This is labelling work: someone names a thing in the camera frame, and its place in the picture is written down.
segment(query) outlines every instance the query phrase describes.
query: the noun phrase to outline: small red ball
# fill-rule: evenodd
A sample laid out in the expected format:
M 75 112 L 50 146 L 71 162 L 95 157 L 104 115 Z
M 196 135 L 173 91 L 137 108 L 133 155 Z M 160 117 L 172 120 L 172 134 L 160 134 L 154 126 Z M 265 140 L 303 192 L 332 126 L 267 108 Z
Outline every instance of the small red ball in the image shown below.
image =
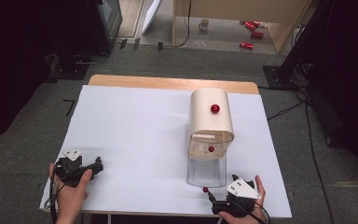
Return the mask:
M 220 111 L 220 106 L 219 105 L 212 105 L 211 106 L 211 112 L 214 113 L 214 114 L 217 114 L 219 113 Z

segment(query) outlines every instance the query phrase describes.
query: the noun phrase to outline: floor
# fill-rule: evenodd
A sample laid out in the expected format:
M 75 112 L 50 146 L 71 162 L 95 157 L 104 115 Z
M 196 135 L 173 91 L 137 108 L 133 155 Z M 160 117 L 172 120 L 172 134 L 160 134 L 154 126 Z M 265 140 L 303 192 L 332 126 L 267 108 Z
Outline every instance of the floor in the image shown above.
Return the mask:
M 146 12 L 152 5 L 153 0 L 145 0 L 144 9 L 140 15 L 139 25 L 136 36 L 129 38 L 128 43 L 134 43 L 135 38 L 140 38 L 141 45 L 157 45 L 162 42 L 164 46 L 172 45 L 172 1 L 162 1 L 158 12 L 148 27 L 144 35 L 142 28 L 144 26 Z M 202 18 L 190 18 L 189 20 L 189 41 L 184 46 L 190 49 L 215 49 L 224 51 L 238 51 L 265 54 L 281 54 L 287 55 L 291 50 L 290 39 L 280 53 L 272 45 L 269 37 L 268 27 L 257 28 L 257 32 L 264 33 L 262 39 L 254 39 L 250 37 L 251 32 L 239 21 L 224 21 L 208 19 L 208 30 L 203 32 L 199 29 Z M 176 43 L 180 45 L 184 42 L 187 35 L 187 18 L 176 18 Z M 239 47 L 241 41 L 254 44 L 252 50 Z

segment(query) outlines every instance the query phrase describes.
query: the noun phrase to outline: black metal base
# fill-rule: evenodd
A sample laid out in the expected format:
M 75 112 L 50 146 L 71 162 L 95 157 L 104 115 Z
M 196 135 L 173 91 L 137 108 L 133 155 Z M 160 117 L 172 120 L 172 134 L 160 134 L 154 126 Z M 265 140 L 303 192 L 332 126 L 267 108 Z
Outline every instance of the black metal base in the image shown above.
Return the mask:
M 264 75 L 267 78 L 268 85 L 273 90 L 295 90 L 298 86 L 290 82 L 290 80 L 281 80 L 278 78 L 278 70 L 280 66 L 263 65 Z
M 88 70 L 89 65 L 87 63 L 63 65 L 61 62 L 58 62 L 49 78 L 83 80 Z

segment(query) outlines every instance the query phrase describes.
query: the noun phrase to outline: beige container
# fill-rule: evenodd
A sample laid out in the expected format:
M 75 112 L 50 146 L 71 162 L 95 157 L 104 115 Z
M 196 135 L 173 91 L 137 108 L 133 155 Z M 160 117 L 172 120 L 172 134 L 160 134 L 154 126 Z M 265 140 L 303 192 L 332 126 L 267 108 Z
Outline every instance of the beige container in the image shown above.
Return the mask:
M 200 187 L 226 184 L 226 151 L 234 140 L 227 93 L 202 88 L 191 95 L 187 182 Z

